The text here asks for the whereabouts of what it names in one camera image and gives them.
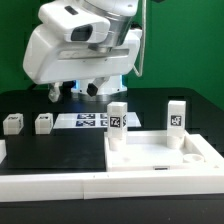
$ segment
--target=circular hole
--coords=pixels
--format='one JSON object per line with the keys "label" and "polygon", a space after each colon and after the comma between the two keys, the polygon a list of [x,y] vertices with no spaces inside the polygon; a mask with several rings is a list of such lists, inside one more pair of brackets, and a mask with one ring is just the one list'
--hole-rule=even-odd
{"label": "circular hole", "polygon": [[204,157],[198,154],[186,154],[183,157],[183,161],[185,163],[203,163],[204,162]]}

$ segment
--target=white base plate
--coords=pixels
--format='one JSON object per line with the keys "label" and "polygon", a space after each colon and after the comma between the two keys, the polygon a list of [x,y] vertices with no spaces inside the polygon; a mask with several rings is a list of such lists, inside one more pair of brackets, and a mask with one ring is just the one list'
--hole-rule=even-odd
{"label": "white base plate", "polygon": [[[140,153],[142,155],[135,159],[131,156],[132,153],[128,153],[129,162],[120,160],[119,163],[113,160],[113,153],[108,157],[110,149],[107,148],[109,143],[105,137],[107,168],[138,171],[1,176],[0,202],[224,193],[224,159],[215,149],[200,135],[186,133],[185,148],[166,155],[165,150],[168,149],[165,145],[156,142],[163,139],[161,136],[165,134],[166,132],[129,133],[129,136],[135,136],[129,142],[132,146],[136,141],[140,144],[137,139],[146,141],[144,145],[151,139],[150,144],[157,145],[157,149],[152,145],[143,147]],[[143,165],[139,165],[146,151],[150,151],[147,158],[152,156],[155,160],[149,159],[147,164],[145,158]],[[155,155],[155,151],[159,151],[159,157]],[[181,156],[186,153],[202,155],[205,162],[184,163]],[[169,165],[169,169],[154,169],[155,166],[164,164]]]}
{"label": "white base plate", "polygon": [[187,132],[181,149],[167,147],[167,131],[128,132],[126,144],[108,139],[105,133],[105,156],[107,171],[213,169],[224,166],[222,156],[200,135]]}

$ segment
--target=white tray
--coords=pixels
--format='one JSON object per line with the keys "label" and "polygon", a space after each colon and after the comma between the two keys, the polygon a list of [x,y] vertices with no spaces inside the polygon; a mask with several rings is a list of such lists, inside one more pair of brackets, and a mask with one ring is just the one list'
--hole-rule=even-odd
{"label": "white tray", "polygon": [[126,144],[116,139],[110,142],[105,133],[105,156],[107,171],[217,169],[224,166],[222,156],[204,138],[187,132],[181,149],[167,147],[166,131],[128,132]]}

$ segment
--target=small white cube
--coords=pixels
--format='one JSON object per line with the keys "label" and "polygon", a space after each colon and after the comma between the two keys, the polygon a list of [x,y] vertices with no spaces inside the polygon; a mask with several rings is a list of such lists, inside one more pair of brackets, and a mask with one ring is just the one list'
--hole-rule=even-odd
{"label": "small white cube", "polygon": [[35,120],[35,131],[37,135],[48,135],[53,128],[53,114],[39,114]]}
{"label": "small white cube", "polygon": [[0,164],[6,157],[5,140],[0,140]]}
{"label": "small white cube", "polygon": [[4,135],[18,135],[23,126],[22,114],[9,114],[3,121]]}

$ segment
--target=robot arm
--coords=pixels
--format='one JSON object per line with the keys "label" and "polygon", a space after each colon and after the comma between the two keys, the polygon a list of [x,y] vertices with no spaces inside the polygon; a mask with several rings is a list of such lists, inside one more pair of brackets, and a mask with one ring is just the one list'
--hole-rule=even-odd
{"label": "robot arm", "polygon": [[37,84],[125,75],[142,31],[130,30],[138,0],[56,0],[43,5],[23,67]]}

